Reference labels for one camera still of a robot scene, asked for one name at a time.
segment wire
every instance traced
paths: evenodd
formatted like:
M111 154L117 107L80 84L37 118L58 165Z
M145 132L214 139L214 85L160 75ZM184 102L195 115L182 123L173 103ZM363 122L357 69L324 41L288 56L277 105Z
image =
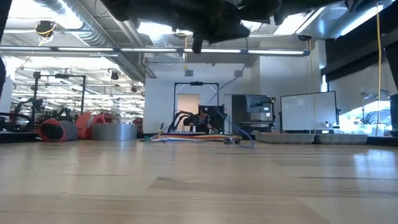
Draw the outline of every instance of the wire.
M39 43L39 47L41 46L41 45L43 45L44 44L44 41L42 40L40 43ZM32 57L33 57L33 55L35 54L36 52L32 52L32 54L25 60L25 62L20 66L20 67L18 67L15 71L14 71L14 73L16 73L16 72L18 72L18 70L20 70Z
M379 132L379 122L380 122L380 92L381 92L381 36L380 36L380 13L379 13L379 3L376 3L376 23L377 23L377 46L379 48L379 86L378 86L378 99L377 99L377 124L376 124L376 137Z
M206 105L207 105L208 103L210 103L210 102L217 96L217 94L218 94L226 85L228 85L228 84L234 82L234 81L237 80L237 79L238 79L238 77L236 77L236 78L234 78L234 79L228 81L228 82L225 83L222 87L220 87L220 89L218 89L218 91L217 91L217 92L213 95L213 97L206 103Z
M214 97L216 97L217 94L218 94L224 87L226 87L228 84L234 82L236 79L238 79L238 77L236 77L236 78L232 79L231 81L225 83L225 84L214 94L214 96L213 96L206 104L208 104L211 100L213 100ZM219 116L221 116L221 117L224 116L224 115L219 111L218 107L215 107L215 111L216 111L216 113L218 113ZM250 137L250 135L249 135L247 132L245 132L244 130L242 130L241 128L237 127L235 124L233 124L233 123L230 122L229 120L227 120L227 118L226 118L226 121L227 121L230 125L232 125L232 127L234 127L235 129L237 129L238 131L240 131L241 133L243 133L244 135L246 135L246 136L249 138L250 143L251 143L251 146L242 146L242 145L239 145L239 144L237 144L237 146L239 146L239 147L248 147L248 148L254 149L254 142L253 142L253 139Z
M56 28L56 26L57 26L57 23L55 23L54 26L53 26L51 29L49 29L48 31L45 31L45 32L37 32L37 31L36 31L36 34L39 34L39 35L47 34L47 36L45 37L45 38L47 38L47 37L49 36L49 34L50 34L52 31L54 31L54 29Z
M312 40L309 40L310 52L312 51ZM313 104L313 133L317 133L317 106L315 105L315 92L313 90L313 69L312 69L312 56L310 55L310 70L311 70L311 87L312 87L312 104Z

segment whiteboard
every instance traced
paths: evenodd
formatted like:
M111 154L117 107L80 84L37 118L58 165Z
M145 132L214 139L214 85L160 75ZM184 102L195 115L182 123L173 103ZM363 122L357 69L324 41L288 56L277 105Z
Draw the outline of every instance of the whiteboard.
M282 110L283 131L303 131L314 129L332 130L336 120L336 92L311 93L306 95L282 96L280 98Z

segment duct tape roll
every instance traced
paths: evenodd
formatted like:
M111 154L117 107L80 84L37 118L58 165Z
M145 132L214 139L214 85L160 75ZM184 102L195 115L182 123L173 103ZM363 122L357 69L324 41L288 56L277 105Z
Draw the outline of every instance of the duct tape roll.
M92 139L98 141L132 141L137 139L135 124L93 124Z

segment door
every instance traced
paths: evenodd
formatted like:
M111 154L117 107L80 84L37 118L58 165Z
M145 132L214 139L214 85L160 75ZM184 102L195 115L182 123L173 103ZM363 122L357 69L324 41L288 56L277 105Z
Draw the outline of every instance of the door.
M177 109L179 111L186 111L191 112L193 114L198 113L198 107L200 103L200 95L199 94L178 94L177 95ZM182 131L183 128L183 118L178 125L177 131Z

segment floor board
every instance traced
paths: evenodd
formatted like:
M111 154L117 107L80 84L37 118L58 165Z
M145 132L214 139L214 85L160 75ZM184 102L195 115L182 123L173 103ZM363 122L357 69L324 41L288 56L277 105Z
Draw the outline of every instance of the floor board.
M396 223L395 149L0 144L0 219L21 224Z

